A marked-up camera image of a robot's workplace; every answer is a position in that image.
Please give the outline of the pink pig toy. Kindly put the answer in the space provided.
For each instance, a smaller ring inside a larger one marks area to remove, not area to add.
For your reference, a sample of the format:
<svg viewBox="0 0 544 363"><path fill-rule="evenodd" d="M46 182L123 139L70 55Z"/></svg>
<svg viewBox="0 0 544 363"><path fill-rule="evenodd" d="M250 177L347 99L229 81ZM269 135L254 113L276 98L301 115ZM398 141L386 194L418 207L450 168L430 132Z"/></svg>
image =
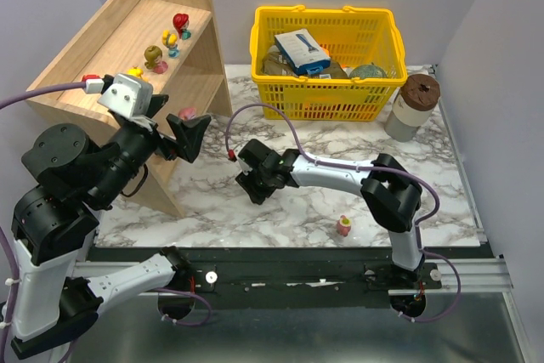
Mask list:
<svg viewBox="0 0 544 363"><path fill-rule="evenodd" d="M186 107L179 111L178 117L183 121L196 118L197 110L195 107Z"/></svg>

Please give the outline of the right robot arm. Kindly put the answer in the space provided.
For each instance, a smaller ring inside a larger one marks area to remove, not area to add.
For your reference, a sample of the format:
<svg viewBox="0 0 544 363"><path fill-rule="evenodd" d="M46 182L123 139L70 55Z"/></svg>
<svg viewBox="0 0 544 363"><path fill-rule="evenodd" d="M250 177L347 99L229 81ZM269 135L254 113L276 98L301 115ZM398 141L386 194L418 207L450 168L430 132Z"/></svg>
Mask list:
<svg viewBox="0 0 544 363"><path fill-rule="evenodd" d="M416 285L425 256L418 247L414 218L421 206L422 187L390 155L374 161L326 160L300 149L280 154L250 140L236 155L241 172L235 181L254 204L261 205L285 187L320 187L349 193L365 201L375 222L388 231L391 267L386 283L397 288Z"/></svg>

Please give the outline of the pink green toy figure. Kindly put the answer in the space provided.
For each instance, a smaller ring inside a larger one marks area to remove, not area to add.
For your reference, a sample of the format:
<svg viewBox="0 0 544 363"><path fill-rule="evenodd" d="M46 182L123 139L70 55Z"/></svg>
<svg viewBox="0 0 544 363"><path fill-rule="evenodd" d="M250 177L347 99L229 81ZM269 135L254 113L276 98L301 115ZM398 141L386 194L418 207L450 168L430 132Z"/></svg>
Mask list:
<svg viewBox="0 0 544 363"><path fill-rule="evenodd" d="M336 224L337 233L343 237L347 237L351 228L351 220L347 216L341 215Z"/></svg>

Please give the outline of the yellow rubber duck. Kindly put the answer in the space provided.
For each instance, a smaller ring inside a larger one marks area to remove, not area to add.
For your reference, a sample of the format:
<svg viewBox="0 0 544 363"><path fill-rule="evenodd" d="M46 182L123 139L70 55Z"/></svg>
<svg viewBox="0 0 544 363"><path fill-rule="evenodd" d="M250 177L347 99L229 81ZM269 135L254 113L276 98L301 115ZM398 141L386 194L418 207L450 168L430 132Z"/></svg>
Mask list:
<svg viewBox="0 0 544 363"><path fill-rule="evenodd" d="M137 66L133 66L131 67L130 69L127 70L127 74L129 76L132 76L132 77L136 77L138 78L139 80L142 80L144 82L148 82L149 80L144 76L144 71L137 67Z"/></svg>

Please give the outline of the red haired mermaid toy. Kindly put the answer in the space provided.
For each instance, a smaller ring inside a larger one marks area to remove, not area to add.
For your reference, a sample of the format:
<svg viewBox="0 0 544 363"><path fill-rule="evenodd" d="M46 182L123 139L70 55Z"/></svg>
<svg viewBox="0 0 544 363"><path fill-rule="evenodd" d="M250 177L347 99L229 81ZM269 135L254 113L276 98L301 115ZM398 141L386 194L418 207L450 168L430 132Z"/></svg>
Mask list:
<svg viewBox="0 0 544 363"><path fill-rule="evenodd" d="M177 13L173 16L173 27L181 40L188 40L191 37L189 23L190 17L187 14Z"/></svg>

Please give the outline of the brown hat duck toy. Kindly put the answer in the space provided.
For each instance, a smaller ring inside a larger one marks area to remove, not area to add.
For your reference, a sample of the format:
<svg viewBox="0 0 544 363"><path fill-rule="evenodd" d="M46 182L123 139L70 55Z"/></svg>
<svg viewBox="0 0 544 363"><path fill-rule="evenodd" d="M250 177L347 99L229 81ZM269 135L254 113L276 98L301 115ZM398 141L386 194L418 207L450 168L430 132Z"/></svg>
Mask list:
<svg viewBox="0 0 544 363"><path fill-rule="evenodd" d="M156 45L151 45L145 49L144 59L144 65L149 71L164 74L168 70L168 64L163 59L162 50Z"/></svg>

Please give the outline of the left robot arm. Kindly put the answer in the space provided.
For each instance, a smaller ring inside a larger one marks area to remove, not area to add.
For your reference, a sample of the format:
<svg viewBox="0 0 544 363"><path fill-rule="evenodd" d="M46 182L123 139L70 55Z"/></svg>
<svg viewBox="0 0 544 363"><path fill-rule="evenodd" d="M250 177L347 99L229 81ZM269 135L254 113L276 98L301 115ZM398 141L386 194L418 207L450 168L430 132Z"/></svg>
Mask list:
<svg viewBox="0 0 544 363"><path fill-rule="evenodd" d="M153 116L166 103L166 97L154 96L139 121L119 116L104 145L79 126L61 123L23 155L37 185L16 204L12 223L19 289L5 317L18 358L76 340L106 310L143 292L193 283L190 262L175 247L112 275L71 274L86 237L98 227L97 212L110 209L131 180L145 182L151 156L186 162L198 157L210 116L185 121L169 115L171 133L164 135Z"/></svg>

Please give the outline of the yellow blue duck toy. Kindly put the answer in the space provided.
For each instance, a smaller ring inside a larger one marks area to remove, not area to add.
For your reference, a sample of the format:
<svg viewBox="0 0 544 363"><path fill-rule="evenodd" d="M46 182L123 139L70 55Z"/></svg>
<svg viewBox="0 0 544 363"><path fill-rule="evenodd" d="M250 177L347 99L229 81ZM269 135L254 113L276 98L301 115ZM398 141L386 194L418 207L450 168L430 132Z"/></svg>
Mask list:
<svg viewBox="0 0 544 363"><path fill-rule="evenodd" d="M167 49L170 58L177 58L179 56L178 36L175 33L164 30L161 35L161 42Z"/></svg>

